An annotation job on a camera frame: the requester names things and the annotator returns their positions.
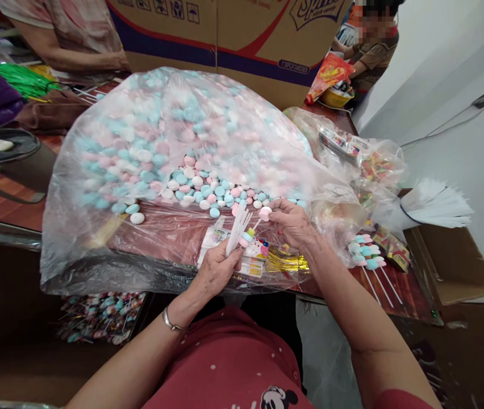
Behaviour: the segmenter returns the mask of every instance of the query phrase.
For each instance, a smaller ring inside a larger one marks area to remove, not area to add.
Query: pink shirt
[[[229,306],[195,323],[162,386],[143,409],[167,407],[313,408],[301,391],[295,355],[276,334]],[[376,409],[431,409],[403,391],[384,392]]]

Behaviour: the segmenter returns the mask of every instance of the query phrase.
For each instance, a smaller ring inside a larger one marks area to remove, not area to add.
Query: wooden table
[[[116,83],[112,82],[111,84],[101,87],[99,90],[108,92],[115,86]],[[318,115],[328,117],[344,131],[357,134],[349,114],[344,111],[332,111],[318,104],[313,106],[304,105],[303,108]],[[40,137],[40,139],[48,144],[55,152],[60,150],[60,137],[43,136]],[[32,197],[32,191],[7,178],[0,177],[0,187],[9,193],[16,194],[22,198]],[[0,223],[26,228],[35,232],[41,232],[41,222],[44,209],[45,201],[38,204],[18,204],[0,197]],[[425,287],[424,290],[422,290],[418,280],[416,279],[416,276],[413,273],[403,274],[397,271],[390,264],[385,267],[385,271],[392,284],[395,286],[396,291],[403,300],[403,305],[400,305],[395,298],[395,295],[391,291],[391,288],[389,288],[389,285],[384,280],[384,277],[381,277],[381,281],[394,304],[393,308],[390,307],[376,277],[372,273],[369,274],[369,278],[385,311],[392,315],[417,319],[429,323],[437,323],[437,319],[432,313],[431,297],[429,296],[429,293]],[[351,273],[359,281],[359,283],[363,285],[364,288],[366,288],[370,293],[372,292],[361,268],[352,269]],[[303,299],[323,303],[321,293],[313,279],[310,279],[300,286],[293,288],[292,291],[296,291]]]

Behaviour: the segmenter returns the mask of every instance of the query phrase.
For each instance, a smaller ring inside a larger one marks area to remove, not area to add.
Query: elderly woman
[[[331,314],[352,348],[365,409],[441,409],[418,362],[374,298],[286,199],[270,220],[308,260]],[[278,335],[229,306],[191,325],[227,285],[242,250],[208,250],[187,291],[107,362],[66,409],[305,409],[294,352]]]
[[[130,70],[105,0],[0,0],[0,10],[60,81]]]

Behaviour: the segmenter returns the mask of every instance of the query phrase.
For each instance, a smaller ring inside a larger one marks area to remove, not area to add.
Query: yellow bowl
[[[326,91],[320,96],[320,100],[329,105],[332,108],[342,108],[350,101],[354,96],[351,97],[343,97],[342,95],[335,94],[333,92],[333,88],[328,88]]]

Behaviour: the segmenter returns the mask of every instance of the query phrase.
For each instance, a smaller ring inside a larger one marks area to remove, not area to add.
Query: brown shirt
[[[399,32],[394,27],[391,36],[384,39],[383,43],[368,44],[359,43],[352,46],[354,56],[350,60],[350,64],[355,64],[361,61],[367,68],[356,78],[352,79],[352,87],[356,92],[354,102],[361,102],[367,92],[373,85],[382,77],[388,65],[390,65],[391,58],[397,49],[399,41]]]

